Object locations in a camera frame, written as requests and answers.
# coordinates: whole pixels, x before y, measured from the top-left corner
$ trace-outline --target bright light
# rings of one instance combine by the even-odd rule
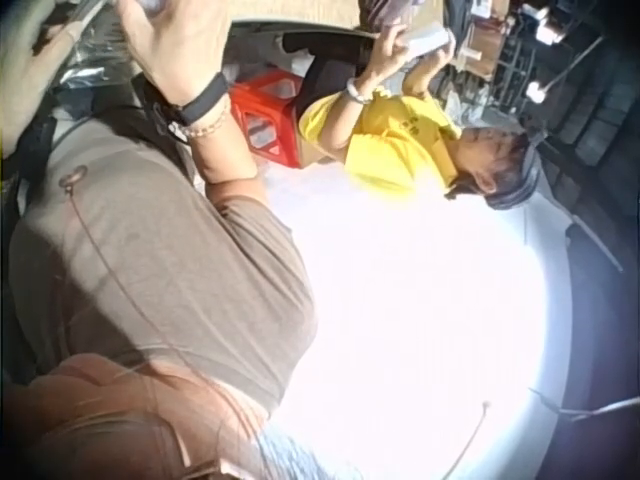
[[[527,85],[527,97],[534,103],[542,103],[547,98],[547,91],[534,81]]]
[[[558,41],[556,32],[545,23],[539,23],[536,30],[536,40],[547,45],[553,45]]]
[[[330,168],[293,172],[308,177],[282,188],[299,198],[274,192],[320,327],[273,424],[367,479],[442,478],[488,400],[465,457],[482,464],[514,440],[544,353],[545,283],[522,218],[507,226],[479,198],[377,202]]]

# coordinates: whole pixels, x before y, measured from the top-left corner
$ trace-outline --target bracelet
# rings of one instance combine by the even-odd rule
[[[364,98],[360,94],[360,92],[358,92],[358,89],[356,88],[353,82],[354,82],[353,78],[350,78],[349,80],[347,80],[347,89],[345,90],[347,92],[347,95],[349,95],[349,97],[351,97],[352,100],[355,100],[360,105],[368,105],[369,103],[371,103],[373,98]]]
[[[179,127],[180,132],[187,138],[200,138],[206,137],[217,132],[222,124],[227,119],[227,116],[231,112],[231,101],[228,96],[225,96],[222,100],[224,105],[222,106],[222,112],[218,115],[215,121],[205,127]]]

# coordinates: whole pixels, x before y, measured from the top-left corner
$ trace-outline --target cardboard box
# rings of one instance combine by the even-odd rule
[[[459,59],[460,68],[483,80],[491,81],[498,66],[503,44],[504,34],[501,31],[481,23],[472,24],[461,51],[464,52],[464,49],[467,49],[473,52],[473,55],[463,55],[463,58]]]

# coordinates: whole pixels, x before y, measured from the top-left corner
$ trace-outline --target white bracelet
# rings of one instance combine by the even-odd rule
[[[363,97],[360,92],[358,92],[358,89],[356,88],[356,86],[354,85],[354,78],[350,78],[349,80],[347,80],[347,89],[345,90],[347,92],[347,94],[356,102],[358,102],[361,105],[368,105],[369,103],[371,103],[371,101],[373,100],[373,98],[369,97],[369,98],[365,98]]]

